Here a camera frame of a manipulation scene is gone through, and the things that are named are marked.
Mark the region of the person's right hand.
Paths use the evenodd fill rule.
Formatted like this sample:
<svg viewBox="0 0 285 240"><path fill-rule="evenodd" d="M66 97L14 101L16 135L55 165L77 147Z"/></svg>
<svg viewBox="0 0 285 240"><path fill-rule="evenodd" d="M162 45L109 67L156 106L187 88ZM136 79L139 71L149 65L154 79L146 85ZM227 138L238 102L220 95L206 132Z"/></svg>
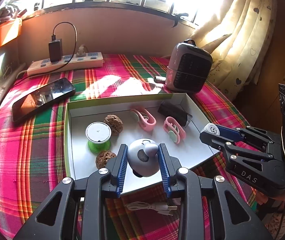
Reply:
<svg viewBox="0 0 285 240"><path fill-rule="evenodd" d="M285 192L270 198L260 191L256 191L255 200L257 202L256 214L261 220L266 220L269 224L279 223L281 214L285 210Z"/></svg>

